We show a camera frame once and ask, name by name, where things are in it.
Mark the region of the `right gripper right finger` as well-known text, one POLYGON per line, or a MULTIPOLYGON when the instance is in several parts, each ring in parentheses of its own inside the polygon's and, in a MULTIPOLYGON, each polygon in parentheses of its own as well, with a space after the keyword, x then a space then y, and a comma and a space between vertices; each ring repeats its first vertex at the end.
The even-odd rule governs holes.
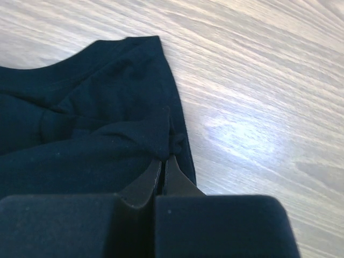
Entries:
POLYGON ((170 157, 155 198, 156 257, 299 257, 282 204, 266 195, 207 196, 170 157))

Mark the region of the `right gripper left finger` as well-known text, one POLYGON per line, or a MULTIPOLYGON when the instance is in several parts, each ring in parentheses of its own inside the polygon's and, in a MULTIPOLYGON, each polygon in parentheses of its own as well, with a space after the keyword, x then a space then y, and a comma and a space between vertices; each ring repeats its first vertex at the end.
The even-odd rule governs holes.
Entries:
POLYGON ((14 195, 1 200, 1 257, 152 257, 162 164, 118 193, 14 195))

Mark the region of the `black t shirt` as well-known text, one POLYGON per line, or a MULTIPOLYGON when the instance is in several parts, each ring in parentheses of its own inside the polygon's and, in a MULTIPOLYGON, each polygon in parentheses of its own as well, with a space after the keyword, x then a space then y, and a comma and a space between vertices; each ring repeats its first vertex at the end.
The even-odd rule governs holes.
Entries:
POLYGON ((117 192, 171 155, 195 182, 159 37, 97 40, 47 67, 1 68, 1 197, 117 192))

